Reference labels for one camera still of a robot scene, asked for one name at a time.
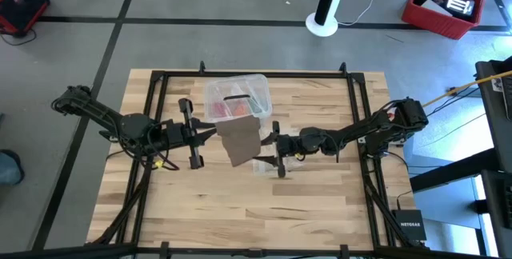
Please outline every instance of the red object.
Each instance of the red object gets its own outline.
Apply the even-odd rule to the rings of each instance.
[[[0,0],[0,32],[24,36],[50,4],[50,0]]]
[[[470,21],[466,21],[428,10],[414,4],[414,0],[409,0],[403,11],[402,20],[448,38],[460,39],[468,30],[480,23],[483,2],[484,0],[474,0],[473,16]]]

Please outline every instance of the brown towel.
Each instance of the brown towel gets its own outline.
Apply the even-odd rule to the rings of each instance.
[[[222,137],[222,145],[227,151],[233,167],[252,159],[262,150],[259,138],[259,119],[245,116],[226,122],[215,123],[218,136]]]

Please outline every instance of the concrete floor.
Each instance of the concrete floor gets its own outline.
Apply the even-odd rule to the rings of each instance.
[[[52,0],[45,15],[116,18],[123,1]],[[355,20],[368,1],[342,0],[337,19]],[[405,1],[374,0],[360,22],[404,24],[400,16]],[[512,0],[503,1],[512,10]],[[317,2],[133,0],[127,17],[302,21]],[[499,8],[486,0],[482,25],[505,26]],[[113,28],[110,23],[40,22],[34,27],[36,41],[18,47],[0,42],[0,57],[6,60],[0,77],[0,112],[6,115],[0,147],[16,150],[26,170],[21,185],[0,187],[0,253],[31,248],[78,123],[78,118],[52,111],[50,103],[68,85],[92,84]],[[472,81],[475,62],[501,60],[511,50],[507,32],[471,31],[454,41],[420,30],[340,29],[330,38],[316,38],[304,27],[124,24],[98,100],[118,110],[132,68],[197,69],[204,60],[210,70],[336,70],[346,62],[349,71],[386,72],[392,98],[425,102],[447,87]],[[470,155],[462,144],[472,153],[490,146],[482,119],[422,147],[482,110],[481,101],[465,99],[436,114],[414,136],[413,154],[453,161]],[[86,130],[47,248],[85,240],[110,145],[98,136],[99,130],[93,123]]]

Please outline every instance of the white cable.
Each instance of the white cable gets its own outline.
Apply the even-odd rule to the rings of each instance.
[[[343,26],[351,26],[351,25],[354,25],[354,24],[358,23],[358,21],[361,18],[361,16],[363,16],[368,11],[368,9],[371,7],[372,3],[374,3],[374,0],[370,0],[370,4],[368,5],[368,7],[363,12],[361,12],[361,14],[358,16],[358,18],[354,22],[352,22],[352,23],[338,22],[338,24],[341,24]]]

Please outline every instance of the wooden tabletop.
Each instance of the wooden tabletop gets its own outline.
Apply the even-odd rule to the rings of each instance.
[[[131,71],[122,114],[142,112],[151,71]],[[371,109],[377,110],[390,100],[384,73],[367,72],[365,76]],[[194,116],[203,120],[203,87],[211,79],[171,78],[162,120],[182,122],[179,98],[192,100]],[[344,79],[269,78],[269,85],[274,112],[262,127],[264,134],[270,132],[273,120],[280,122],[281,133],[290,135],[308,126],[337,130],[353,123]],[[152,112],[159,86],[156,90]],[[364,118],[356,90],[359,113]],[[272,149],[267,146],[262,154],[270,155]],[[110,148],[111,153],[118,150],[115,144]],[[403,155],[397,148],[390,151]],[[233,168],[216,135],[199,152],[205,161],[202,169],[190,169],[190,151],[181,148],[170,152],[170,160],[181,170],[157,169],[152,173],[140,246],[159,247],[168,241],[175,248],[336,250],[347,244],[350,250],[373,249],[355,142],[340,153],[339,163],[321,153],[308,156],[303,166],[289,159],[295,169],[284,179],[273,170],[260,170],[265,166],[256,161]],[[131,159],[124,154],[106,163],[88,241],[101,235],[122,208],[130,167]],[[382,171],[393,209],[396,197],[410,190],[409,176],[403,162],[391,156],[382,159]],[[401,196],[400,204],[413,209],[412,194]],[[382,215],[375,209],[385,245]]]

